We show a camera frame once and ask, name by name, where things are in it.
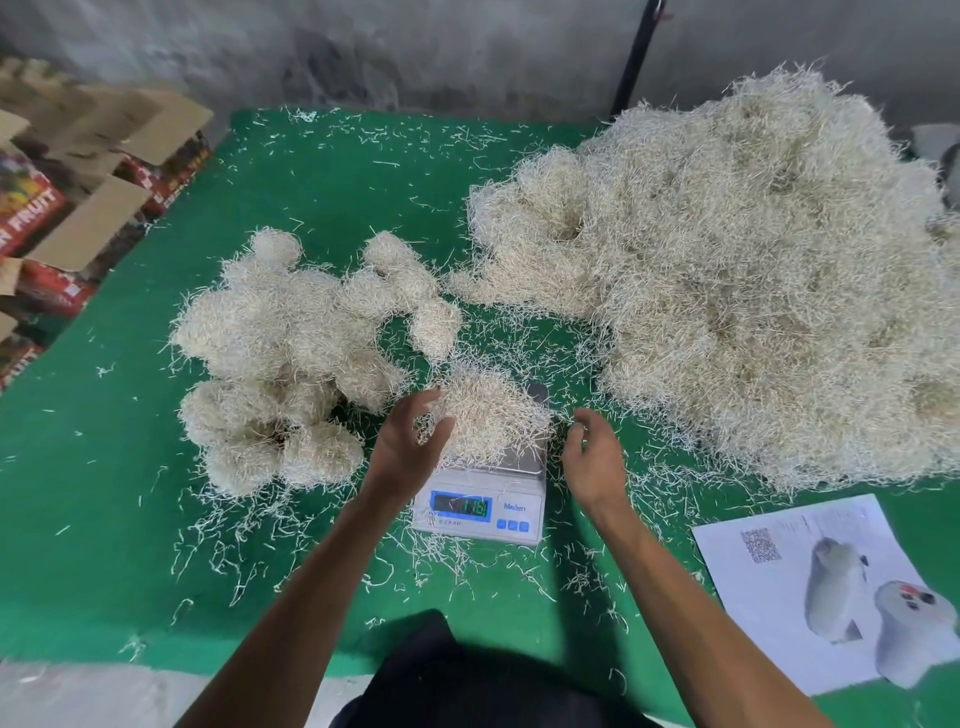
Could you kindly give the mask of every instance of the green tabletop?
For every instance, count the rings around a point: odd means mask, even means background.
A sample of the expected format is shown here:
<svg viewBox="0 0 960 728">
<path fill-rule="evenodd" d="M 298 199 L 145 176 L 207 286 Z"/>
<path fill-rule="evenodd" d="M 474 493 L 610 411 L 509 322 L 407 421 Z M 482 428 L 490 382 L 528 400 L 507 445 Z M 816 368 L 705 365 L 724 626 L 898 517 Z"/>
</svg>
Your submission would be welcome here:
<svg viewBox="0 0 960 728">
<path fill-rule="evenodd" d="M 217 520 L 195 498 L 203 487 L 197 449 L 181 439 L 175 411 L 203 372 L 171 367 L 165 349 L 182 293 L 210 284 L 219 259 L 264 225 L 296 229 L 311 262 L 340 271 L 371 230 L 384 229 L 449 265 L 468 256 L 471 184 L 502 179 L 522 155 L 588 133 L 341 110 L 238 114 L 218 158 L 0 399 L 0 655 L 216 670 L 322 538 L 340 500 L 297 496 L 238 539 L 251 509 Z M 593 394 L 592 372 L 572 357 L 583 331 L 550 320 L 510 328 L 477 309 L 468 317 L 466 342 L 520 378 L 546 381 L 558 410 L 589 401 L 617 422 L 636 505 L 708 589 L 690 526 L 789 504 L 750 479 L 712 471 L 672 445 L 655 419 L 624 419 Z M 382 343 L 426 376 L 400 322 Z M 377 425 L 342 416 L 367 432 Z M 597 690 L 628 692 L 654 715 L 689 724 L 622 578 L 555 475 L 538 549 L 451 542 L 431 557 L 437 545 L 398 523 L 357 592 L 331 671 L 375 670 L 414 615 L 437 607 L 461 640 L 565 665 Z M 878 495 L 924 578 L 960 604 L 952 540 L 960 487 L 930 482 Z M 839 726 L 945 726 L 960 715 L 958 688 L 953 665 L 912 692 L 876 682 L 818 702 Z"/>
</svg>

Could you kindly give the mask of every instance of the white paper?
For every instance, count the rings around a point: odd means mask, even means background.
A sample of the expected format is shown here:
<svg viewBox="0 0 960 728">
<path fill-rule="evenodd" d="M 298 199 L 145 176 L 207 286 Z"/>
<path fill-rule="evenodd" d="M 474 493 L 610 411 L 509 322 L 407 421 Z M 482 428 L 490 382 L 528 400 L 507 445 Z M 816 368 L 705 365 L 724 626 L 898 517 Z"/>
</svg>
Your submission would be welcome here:
<svg viewBox="0 0 960 728">
<path fill-rule="evenodd" d="M 878 679 L 873 595 L 895 579 L 925 586 L 874 495 L 696 526 L 693 536 L 727 613 L 807 695 Z M 806 626 L 813 547 L 824 538 L 853 544 L 869 562 L 869 598 L 853 615 L 862 639 L 832 644 Z"/>
</svg>

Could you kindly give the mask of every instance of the person's right hand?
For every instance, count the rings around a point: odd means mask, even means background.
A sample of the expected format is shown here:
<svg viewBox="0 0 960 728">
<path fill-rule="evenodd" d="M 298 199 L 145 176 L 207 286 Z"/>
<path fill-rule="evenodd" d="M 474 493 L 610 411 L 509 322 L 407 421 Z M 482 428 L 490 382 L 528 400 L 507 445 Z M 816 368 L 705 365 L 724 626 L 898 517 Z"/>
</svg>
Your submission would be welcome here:
<svg viewBox="0 0 960 728">
<path fill-rule="evenodd" d="M 587 517 L 595 521 L 604 509 L 628 508 L 623 448 L 603 417 L 591 409 L 573 413 L 561 461 L 570 492 Z"/>
</svg>

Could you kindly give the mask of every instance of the gray concrete wall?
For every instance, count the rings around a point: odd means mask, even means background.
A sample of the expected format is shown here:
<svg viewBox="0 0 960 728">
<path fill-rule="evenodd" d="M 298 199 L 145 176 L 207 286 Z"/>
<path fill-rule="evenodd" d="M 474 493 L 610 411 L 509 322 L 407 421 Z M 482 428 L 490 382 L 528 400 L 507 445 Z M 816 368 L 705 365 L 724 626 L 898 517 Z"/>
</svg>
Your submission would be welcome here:
<svg viewBox="0 0 960 728">
<path fill-rule="evenodd" d="M 643 0 L 0 0 L 0 45 L 109 83 L 172 82 L 217 110 L 282 104 L 603 117 Z M 640 79 L 656 104 L 716 97 L 782 61 L 882 104 L 960 118 L 960 3 L 668 0 Z"/>
</svg>

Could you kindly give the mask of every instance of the dark clothing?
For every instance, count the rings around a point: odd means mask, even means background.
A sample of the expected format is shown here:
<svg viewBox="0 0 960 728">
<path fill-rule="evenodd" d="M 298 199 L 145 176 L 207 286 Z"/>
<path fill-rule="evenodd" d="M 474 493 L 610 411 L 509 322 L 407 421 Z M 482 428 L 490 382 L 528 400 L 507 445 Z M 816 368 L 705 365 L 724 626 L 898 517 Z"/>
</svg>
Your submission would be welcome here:
<svg viewBox="0 0 960 728">
<path fill-rule="evenodd" d="M 609 728 L 656 724 L 533 658 L 459 644 L 440 612 L 408 637 L 331 728 Z"/>
</svg>

